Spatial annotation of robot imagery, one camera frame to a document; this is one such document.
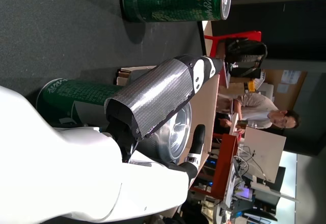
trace computer equipment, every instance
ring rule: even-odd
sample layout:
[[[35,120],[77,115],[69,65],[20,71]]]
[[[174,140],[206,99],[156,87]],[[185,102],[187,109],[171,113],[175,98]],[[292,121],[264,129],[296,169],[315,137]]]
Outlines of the computer equipment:
[[[266,176],[267,181],[274,183],[285,140],[286,137],[284,136],[247,127],[243,149],[249,153],[248,149],[250,148],[251,156],[254,159],[253,161],[247,158],[249,164],[248,173],[262,179],[265,179]]]

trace wires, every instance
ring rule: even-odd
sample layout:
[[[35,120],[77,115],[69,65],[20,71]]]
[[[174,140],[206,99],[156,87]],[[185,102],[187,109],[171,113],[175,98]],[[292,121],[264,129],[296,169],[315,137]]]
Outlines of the wires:
[[[248,148],[249,149],[249,153],[251,155],[251,151],[250,151],[250,147],[249,146],[241,146],[241,147],[238,147],[240,150],[244,151],[247,153],[247,151],[243,150],[242,148]]]
[[[265,175],[265,173],[264,173],[264,171],[263,171],[263,169],[260,167],[260,165],[255,161],[255,159],[253,158],[253,156],[250,154],[250,153],[248,153],[246,150],[244,150],[244,149],[242,149],[243,147],[239,147],[239,149],[241,150],[241,151],[243,151],[243,152],[245,152],[246,154],[248,154],[249,156],[250,156],[250,158],[249,159],[247,159],[246,160],[246,162],[248,162],[249,160],[253,160],[254,161],[254,163],[259,167],[259,170],[261,171],[261,173],[263,174],[263,176],[264,176],[264,178],[265,178],[265,181],[267,181],[267,177],[266,177],[266,175]]]
[[[234,155],[234,158],[238,158],[238,159],[242,160],[244,163],[246,163],[246,166],[249,168],[249,164],[248,164],[248,162],[245,161],[243,158],[241,158],[241,157],[238,156],[238,155]]]

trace green can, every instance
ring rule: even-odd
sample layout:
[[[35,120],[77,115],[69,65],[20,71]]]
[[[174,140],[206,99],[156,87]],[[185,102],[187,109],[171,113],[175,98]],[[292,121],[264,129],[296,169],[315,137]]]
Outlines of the green can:
[[[105,128],[104,102],[122,86],[55,79],[37,97],[36,110],[51,125],[83,124]]]
[[[132,22],[201,21],[227,19],[231,0],[122,0]]]

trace cable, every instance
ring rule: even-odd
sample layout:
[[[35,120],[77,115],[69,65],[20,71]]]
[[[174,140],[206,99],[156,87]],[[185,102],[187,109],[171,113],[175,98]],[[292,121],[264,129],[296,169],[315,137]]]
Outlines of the cable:
[[[244,182],[244,181],[240,181],[240,182],[238,182],[233,188],[236,188],[239,184],[241,184],[242,182]]]
[[[251,151],[250,151],[250,147],[249,146],[241,146],[241,147],[238,147],[238,148],[248,148],[249,149],[249,153],[251,155]]]
[[[263,176],[264,176],[264,178],[265,178],[265,181],[267,181],[267,177],[266,177],[266,175],[265,175],[263,169],[262,169],[262,168],[260,167],[260,165],[259,165],[259,164],[254,160],[253,156],[252,156],[251,154],[249,154],[246,150],[244,150],[244,149],[242,149],[242,148],[239,148],[239,149],[240,149],[241,151],[245,152],[246,154],[248,154],[248,155],[250,156],[250,158],[247,159],[246,162],[248,162],[250,159],[252,159],[252,160],[254,161],[254,163],[259,167],[261,173],[263,174]]]
[[[238,156],[238,155],[234,155],[234,158],[238,158],[238,159],[242,160],[244,163],[246,163],[246,166],[249,168],[249,164],[248,164],[248,162],[245,161],[243,158],[241,158],[241,157]]]

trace desk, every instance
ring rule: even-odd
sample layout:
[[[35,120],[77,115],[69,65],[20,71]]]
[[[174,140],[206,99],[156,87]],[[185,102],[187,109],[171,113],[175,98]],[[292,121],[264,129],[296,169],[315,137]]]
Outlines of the desk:
[[[238,121],[238,114],[235,113],[232,117],[232,125],[230,134],[219,135],[214,133],[213,135],[222,139],[219,158],[216,164],[215,173],[212,178],[213,185],[211,191],[204,191],[196,187],[191,187],[191,190],[212,196],[215,199],[223,200],[225,191],[228,188],[228,179],[230,169],[232,167],[233,156],[237,154],[239,136],[235,133],[235,126]]]

